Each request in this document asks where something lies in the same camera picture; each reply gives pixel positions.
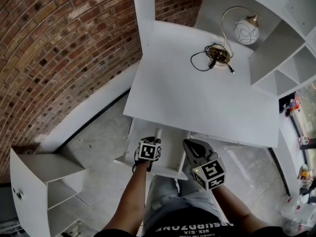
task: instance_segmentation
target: lamp shade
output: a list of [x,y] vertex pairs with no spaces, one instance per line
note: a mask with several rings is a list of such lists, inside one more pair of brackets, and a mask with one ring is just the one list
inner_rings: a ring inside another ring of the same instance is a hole
[[250,45],[258,39],[259,29],[250,24],[248,19],[239,19],[234,24],[234,35],[241,44]]

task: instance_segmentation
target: open drawer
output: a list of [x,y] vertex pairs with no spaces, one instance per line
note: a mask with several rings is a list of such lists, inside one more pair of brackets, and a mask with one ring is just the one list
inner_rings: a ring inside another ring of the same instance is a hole
[[156,128],[162,128],[161,156],[158,161],[153,163],[151,173],[187,180],[187,176],[182,171],[185,159],[182,142],[190,137],[191,132],[167,125],[133,118],[124,155],[116,158],[114,162],[132,167],[135,163],[134,154],[140,139],[154,136]]

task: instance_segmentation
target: person's right arm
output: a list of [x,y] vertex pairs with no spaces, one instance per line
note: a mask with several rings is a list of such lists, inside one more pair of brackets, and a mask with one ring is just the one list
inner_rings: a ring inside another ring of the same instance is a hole
[[249,208],[224,185],[216,187],[212,192],[229,222],[247,234],[269,226],[253,215]]

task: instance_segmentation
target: curved lamp arm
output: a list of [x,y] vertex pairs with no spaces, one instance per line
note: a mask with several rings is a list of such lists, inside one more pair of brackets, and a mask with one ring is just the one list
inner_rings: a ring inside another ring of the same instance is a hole
[[248,9],[247,7],[244,7],[244,6],[233,6],[233,7],[228,8],[228,9],[223,13],[222,19],[221,19],[221,29],[222,29],[222,33],[223,33],[223,36],[224,36],[224,44],[225,44],[225,41],[226,41],[227,44],[228,44],[228,46],[229,46],[229,49],[230,49],[231,52],[232,52],[232,55],[230,56],[230,58],[232,58],[232,57],[234,56],[234,51],[233,51],[231,45],[229,44],[229,42],[228,42],[228,40],[227,40],[227,38],[226,38],[226,35],[225,35],[225,33],[224,33],[224,30],[223,30],[223,19],[224,19],[226,13],[229,12],[230,10],[232,10],[232,9],[246,9],[246,10],[250,11],[251,13],[253,13],[256,17],[258,17],[257,13],[255,13],[255,12],[252,11],[251,9]]

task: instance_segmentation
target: forearm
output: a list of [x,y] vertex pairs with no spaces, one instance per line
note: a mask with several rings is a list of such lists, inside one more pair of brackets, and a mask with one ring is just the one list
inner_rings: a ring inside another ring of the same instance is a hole
[[139,164],[129,180],[118,208],[104,229],[120,229],[135,235],[145,214],[146,171],[149,162]]
[[251,234],[258,229],[269,226],[254,216],[249,208],[224,185],[213,189],[212,192],[227,219],[246,233]]

